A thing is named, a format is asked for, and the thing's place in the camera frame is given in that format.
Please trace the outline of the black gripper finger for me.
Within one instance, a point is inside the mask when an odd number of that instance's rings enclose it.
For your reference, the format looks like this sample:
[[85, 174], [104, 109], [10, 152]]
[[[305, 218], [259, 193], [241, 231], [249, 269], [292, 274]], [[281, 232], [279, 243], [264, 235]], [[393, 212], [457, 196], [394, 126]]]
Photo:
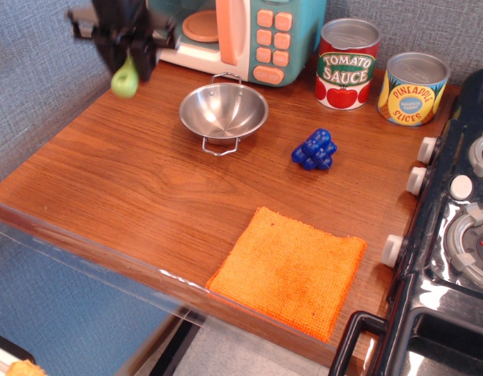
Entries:
[[126, 51], [106, 38], [95, 39], [96, 48], [112, 73], [118, 71], [126, 60]]
[[142, 81], [149, 81], [157, 64], [157, 46], [152, 38], [134, 40], [130, 44], [130, 55]]

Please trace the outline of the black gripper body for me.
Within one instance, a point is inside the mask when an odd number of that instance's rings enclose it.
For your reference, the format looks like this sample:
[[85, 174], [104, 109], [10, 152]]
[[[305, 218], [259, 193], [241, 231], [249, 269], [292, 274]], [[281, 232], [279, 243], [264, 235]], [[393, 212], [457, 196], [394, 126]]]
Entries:
[[98, 45], [150, 42], [159, 49], [177, 49], [172, 16], [151, 10], [147, 1], [92, 1], [90, 5], [67, 10], [76, 38], [90, 39]]

